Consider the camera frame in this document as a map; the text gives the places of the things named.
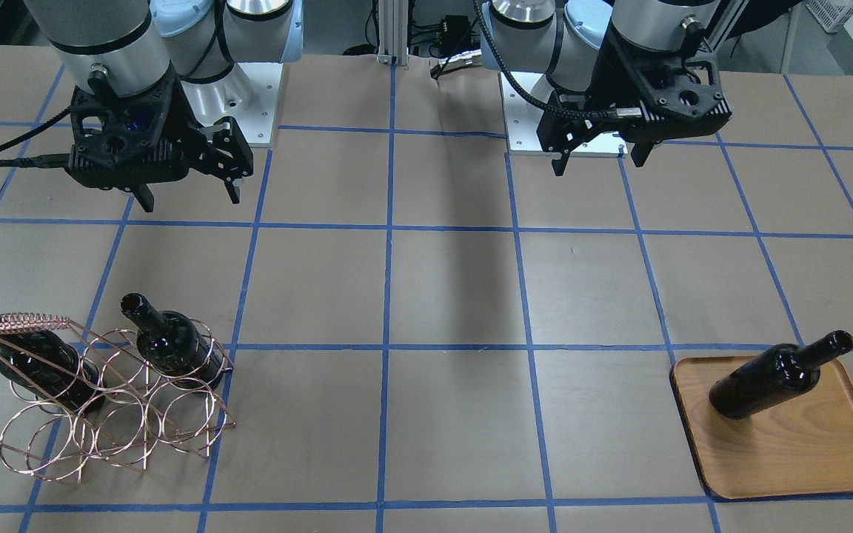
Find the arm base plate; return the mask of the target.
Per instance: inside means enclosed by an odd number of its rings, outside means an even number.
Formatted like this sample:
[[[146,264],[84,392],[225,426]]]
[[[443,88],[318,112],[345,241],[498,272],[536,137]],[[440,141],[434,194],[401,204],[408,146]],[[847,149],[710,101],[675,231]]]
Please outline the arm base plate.
[[[538,100],[545,101],[551,85],[544,80],[544,75],[535,72],[515,72],[512,75],[528,94],[534,95]],[[554,158],[555,154],[542,150],[541,142],[536,135],[536,129],[539,121],[541,121],[543,111],[521,98],[521,95],[509,84],[504,74],[500,74],[500,87],[502,112],[504,112],[506,138],[510,154]],[[593,138],[592,141],[582,143],[572,152],[571,156],[576,158],[620,158],[628,152],[625,141],[620,138],[617,132],[611,132],[603,133]]]
[[[283,64],[237,63],[220,80],[209,84],[185,82],[184,88],[201,124],[233,117],[251,147],[270,148],[283,78]]]

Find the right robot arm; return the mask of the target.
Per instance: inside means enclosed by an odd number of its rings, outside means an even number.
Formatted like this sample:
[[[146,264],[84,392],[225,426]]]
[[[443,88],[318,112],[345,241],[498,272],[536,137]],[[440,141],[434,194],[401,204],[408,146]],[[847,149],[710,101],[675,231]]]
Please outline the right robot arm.
[[[45,163],[127,192],[217,178],[234,204],[270,145],[282,65],[304,51],[301,1],[27,1],[74,81],[73,144]]]

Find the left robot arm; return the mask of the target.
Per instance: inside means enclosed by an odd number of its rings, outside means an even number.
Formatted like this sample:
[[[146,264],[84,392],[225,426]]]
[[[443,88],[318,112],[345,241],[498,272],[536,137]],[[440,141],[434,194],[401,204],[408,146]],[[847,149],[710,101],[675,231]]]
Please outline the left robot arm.
[[[484,60],[541,111],[535,134],[563,175],[606,133],[642,167],[655,146],[730,121],[706,40],[715,1],[476,1]]]

